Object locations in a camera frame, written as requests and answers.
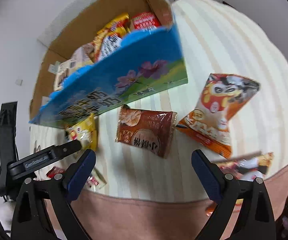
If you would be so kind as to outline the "yellow panda snack packet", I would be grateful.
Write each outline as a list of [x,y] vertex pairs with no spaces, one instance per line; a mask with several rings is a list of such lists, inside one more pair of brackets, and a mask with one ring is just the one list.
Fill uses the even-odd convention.
[[93,113],[85,120],[65,128],[65,131],[68,133],[69,140],[78,140],[81,143],[83,150],[91,149],[96,151],[97,130]]

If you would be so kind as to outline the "white cookie packet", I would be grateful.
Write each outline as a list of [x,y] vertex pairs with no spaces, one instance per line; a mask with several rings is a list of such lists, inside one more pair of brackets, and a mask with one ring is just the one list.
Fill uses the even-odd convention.
[[96,192],[103,188],[105,185],[107,185],[105,178],[102,176],[102,174],[98,171],[96,167],[93,168],[90,176],[85,182],[85,186],[89,190]]

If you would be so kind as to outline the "orange panda snack packet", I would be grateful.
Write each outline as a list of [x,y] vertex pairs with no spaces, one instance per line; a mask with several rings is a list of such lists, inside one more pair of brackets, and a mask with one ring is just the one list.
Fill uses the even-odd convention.
[[233,158],[226,161],[214,162],[223,174],[232,174],[236,180],[243,181],[241,194],[244,195],[250,189],[248,181],[253,182],[256,178],[265,179],[274,159],[273,152],[257,152],[248,157]]

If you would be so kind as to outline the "white chocolate biscuit packet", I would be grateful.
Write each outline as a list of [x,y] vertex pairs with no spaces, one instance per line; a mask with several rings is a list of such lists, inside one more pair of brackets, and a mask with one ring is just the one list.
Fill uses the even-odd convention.
[[76,61],[69,59],[59,64],[55,81],[54,91],[61,90],[63,88],[64,80],[69,77],[76,70]]

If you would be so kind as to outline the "brown cake packet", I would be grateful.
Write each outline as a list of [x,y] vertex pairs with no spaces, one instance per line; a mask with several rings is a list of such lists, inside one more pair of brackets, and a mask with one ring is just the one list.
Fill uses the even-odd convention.
[[160,158],[167,158],[172,144],[177,113],[173,111],[152,111],[120,108],[116,141],[152,152]]

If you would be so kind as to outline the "yellow Sedaap noodle packet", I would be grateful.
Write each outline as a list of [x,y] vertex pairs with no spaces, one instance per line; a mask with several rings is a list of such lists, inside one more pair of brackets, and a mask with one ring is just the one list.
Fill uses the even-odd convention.
[[90,56],[94,63],[103,60],[120,48],[124,36],[129,33],[128,23],[129,14],[123,13],[97,32],[91,41],[93,51]]

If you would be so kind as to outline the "small red snack packet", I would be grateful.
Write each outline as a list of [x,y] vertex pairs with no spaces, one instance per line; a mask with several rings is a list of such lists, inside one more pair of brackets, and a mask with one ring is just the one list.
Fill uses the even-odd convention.
[[65,169],[54,166],[51,170],[49,170],[46,174],[46,176],[50,179],[54,178],[57,174],[63,174],[65,172]]

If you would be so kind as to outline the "yellow clear snack packet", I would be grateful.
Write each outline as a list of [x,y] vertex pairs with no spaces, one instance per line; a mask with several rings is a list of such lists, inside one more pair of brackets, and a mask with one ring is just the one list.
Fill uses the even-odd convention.
[[93,64],[90,54],[94,52],[92,43],[86,43],[74,51],[70,58],[70,69],[77,70],[87,65]]

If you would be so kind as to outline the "striped pink cat blanket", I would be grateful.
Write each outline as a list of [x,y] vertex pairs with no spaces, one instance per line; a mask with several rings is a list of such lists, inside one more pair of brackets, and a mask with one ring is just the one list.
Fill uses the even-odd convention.
[[118,109],[100,116],[97,168],[107,185],[84,190],[73,208],[94,239],[191,239],[207,220],[207,195],[191,167],[196,148],[214,162],[222,156],[189,137],[215,138],[203,121],[230,130],[233,163],[247,178],[270,164],[265,184],[275,215],[288,195],[288,62],[258,24],[213,0],[178,0],[177,20],[188,84],[132,103],[134,108],[177,112],[181,121],[166,160],[115,141]]

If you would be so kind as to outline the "cardboard milk box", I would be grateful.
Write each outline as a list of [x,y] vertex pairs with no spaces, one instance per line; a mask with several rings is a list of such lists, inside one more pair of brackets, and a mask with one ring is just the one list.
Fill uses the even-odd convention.
[[[153,12],[161,26],[130,31],[132,17]],[[75,70],[54,91],[60,63],[91,41],[113,18],[129,14],[129,33],[108,57]],[[168,0],[76,0],[40,36],[48,47],[30,104],[30,122],[72,126],[92,113],[187,83],[180,36]]]

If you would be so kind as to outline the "white wall switch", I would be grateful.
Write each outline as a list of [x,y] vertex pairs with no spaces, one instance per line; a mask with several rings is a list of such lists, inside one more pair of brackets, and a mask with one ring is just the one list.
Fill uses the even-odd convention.
[[15,84],[18,85],[18,86],[21,86],[22,83],[23,83],[23,80],[22,80],[22,79],[17,79],[17,80],[15,81]]

